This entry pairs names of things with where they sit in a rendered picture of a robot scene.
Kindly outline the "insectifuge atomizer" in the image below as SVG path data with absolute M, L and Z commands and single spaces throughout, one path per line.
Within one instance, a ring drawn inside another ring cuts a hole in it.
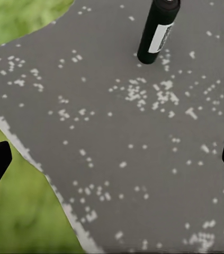
M 137 53 L 142 63 L 151 64 L 156 61 L 180 7 L 181 0 L 152 1 Z

